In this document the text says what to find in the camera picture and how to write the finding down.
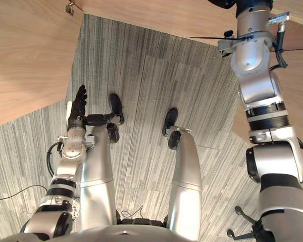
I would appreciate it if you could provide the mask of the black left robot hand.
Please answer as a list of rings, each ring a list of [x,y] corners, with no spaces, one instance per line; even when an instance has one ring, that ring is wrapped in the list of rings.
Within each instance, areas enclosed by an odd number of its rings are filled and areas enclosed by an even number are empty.
[[[74,127],[86,129],[86,126],[102,126],[115,117],[113,112],[109,114],[89,114],[88,116],[85,116],[86,99],[87,94],[85,85],[81,85],[72,102],[71,112],[67,119],[67,130]]]

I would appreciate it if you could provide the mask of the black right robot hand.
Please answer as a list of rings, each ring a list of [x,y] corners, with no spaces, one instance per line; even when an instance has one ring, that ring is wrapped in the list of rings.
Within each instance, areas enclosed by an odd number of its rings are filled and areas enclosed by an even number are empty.
[[[249,8],[258,6],[273,8],[273,0],[209,0],[209,2],[223,9],[230,9],[236,4],[236,17]]]

